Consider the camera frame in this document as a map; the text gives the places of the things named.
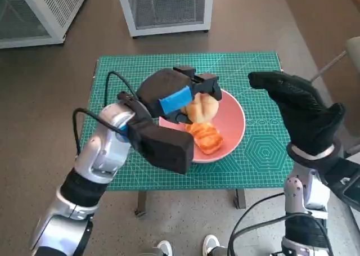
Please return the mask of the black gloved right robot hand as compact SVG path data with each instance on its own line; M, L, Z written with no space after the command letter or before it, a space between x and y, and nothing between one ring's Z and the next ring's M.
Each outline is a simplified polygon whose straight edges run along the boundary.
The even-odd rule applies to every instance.
M345 115L341 103L326 106L311 82L280 71L251 72L249 83L265 89L278 105L291 143L316 156L333 145L334 135Z

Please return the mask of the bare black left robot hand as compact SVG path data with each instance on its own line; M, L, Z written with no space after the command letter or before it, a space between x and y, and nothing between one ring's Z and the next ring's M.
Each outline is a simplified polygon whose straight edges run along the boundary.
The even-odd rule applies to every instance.
M195 104L195 98L202 95L220 101L222 91L218 79L214 74L197 74L196 69L189 66L165 68L145 79L136 95L151 117L192 124L197 120L186 106Z

